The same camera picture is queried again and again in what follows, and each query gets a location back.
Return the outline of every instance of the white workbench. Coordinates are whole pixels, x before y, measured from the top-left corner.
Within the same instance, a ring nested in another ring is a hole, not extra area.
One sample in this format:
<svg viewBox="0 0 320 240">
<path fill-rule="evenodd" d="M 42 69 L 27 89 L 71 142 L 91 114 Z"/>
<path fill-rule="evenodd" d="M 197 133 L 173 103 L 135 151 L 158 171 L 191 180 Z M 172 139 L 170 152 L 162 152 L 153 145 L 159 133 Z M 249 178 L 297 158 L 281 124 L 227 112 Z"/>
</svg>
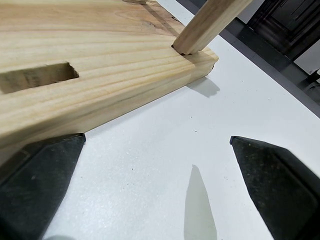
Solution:
<svg viewBox="0 0 320 240">
<path fill-rule="evenodd" d="M 193 17 L 175 0 L 158 2 L 185 25 Z M 320 120 L 220 36 L 209 47 L 220 59 L 207 77 L 86 133 L 44 239 L 183 240 L 192 165 L 218 240 L 272 239 L 230 137 L 287 148 L 320 176 Z"/>
</svg>

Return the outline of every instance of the wood grain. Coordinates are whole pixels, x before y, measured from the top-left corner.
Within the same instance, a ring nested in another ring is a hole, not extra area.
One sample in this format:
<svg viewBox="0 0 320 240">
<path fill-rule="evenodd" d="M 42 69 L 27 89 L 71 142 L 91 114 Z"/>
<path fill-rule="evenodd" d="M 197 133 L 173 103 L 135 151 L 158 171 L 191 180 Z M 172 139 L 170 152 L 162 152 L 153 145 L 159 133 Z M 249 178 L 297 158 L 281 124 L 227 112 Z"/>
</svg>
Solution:
<svg viewBox="0 0 320 240">
<path fill-rule="evenodd" d="M 180 54 L 204 49 L 252 0 L 207 0 L 173 43 Z"/>
<path fill-rule="evenodd" d="M 61 64 L 79 74 L 1 92 L 3 150 L 86 132 L 207 75 L 218 60 L 208 48 L 178 54 L 171 45 L 184 26 L 155 1 L 16 0 L 0 4 L 0 16 L 0 76 Z"/>
</svg>

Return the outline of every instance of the white surface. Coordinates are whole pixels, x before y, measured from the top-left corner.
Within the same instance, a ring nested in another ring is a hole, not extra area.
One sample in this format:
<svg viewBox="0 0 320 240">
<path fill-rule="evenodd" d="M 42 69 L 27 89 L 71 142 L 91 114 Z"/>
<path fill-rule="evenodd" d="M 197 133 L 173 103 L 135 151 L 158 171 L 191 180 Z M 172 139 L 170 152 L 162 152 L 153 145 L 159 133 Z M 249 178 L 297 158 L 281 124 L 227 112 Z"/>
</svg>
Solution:
<svg viewBox="0 0 320 240">
<path fill-rule="evenodd" d="M 264 3 L 265 0 L 253 0 L 239 15 L 238 18 L 245 24 L 249 22 L 252 16 L 256 13 L 258 8 Z"/>
<path fill-rule="evenodd" d="M 320 69 L 320 40 L 313 44 L 307 51 L 305 51 L 294 62 L 307 73 L 312 73 Z"/>
<path fill-rule="evenodd" d="M 183 24 L 193 17 L 159 0 Z M 320 121 L 221 37 L 207 78 L 86 133 L 66 196 L 44 239 L 183 240 L 192 165 L 202 175 L 218 240 L 271 240 L 229 140 L 291 150 L 318 176 Z"/>
</svg>

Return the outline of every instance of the dowel hole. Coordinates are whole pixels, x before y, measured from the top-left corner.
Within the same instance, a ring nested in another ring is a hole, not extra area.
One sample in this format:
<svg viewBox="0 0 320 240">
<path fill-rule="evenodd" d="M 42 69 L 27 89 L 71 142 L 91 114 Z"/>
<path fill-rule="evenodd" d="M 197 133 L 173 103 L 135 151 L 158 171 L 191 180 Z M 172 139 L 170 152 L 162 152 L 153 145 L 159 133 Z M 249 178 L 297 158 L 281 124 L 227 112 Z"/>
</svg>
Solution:
<svg viewBox="0 0 320 240">
<path fill-rule="evenodd" d="M 10 94 L 76 78 L 79 78 L 79 74 L 68 62 L 2 72 L 0 94 Z"/>
</svg>

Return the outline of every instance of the mortise hole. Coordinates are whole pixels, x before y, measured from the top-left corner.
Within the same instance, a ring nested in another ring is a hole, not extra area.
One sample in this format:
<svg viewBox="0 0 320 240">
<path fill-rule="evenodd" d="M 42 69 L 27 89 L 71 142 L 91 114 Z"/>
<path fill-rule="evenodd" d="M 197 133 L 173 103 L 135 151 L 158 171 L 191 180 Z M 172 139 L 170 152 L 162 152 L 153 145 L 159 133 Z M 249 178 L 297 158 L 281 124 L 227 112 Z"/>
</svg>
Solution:
<svg viewBox="0 0 320 240">
<path fill-rule="evenodd" d="M 10 94 L 76 78 L 79 78 L 79 74 L 68 62 L 2 72 L 0 92 Z"/>
</svg>

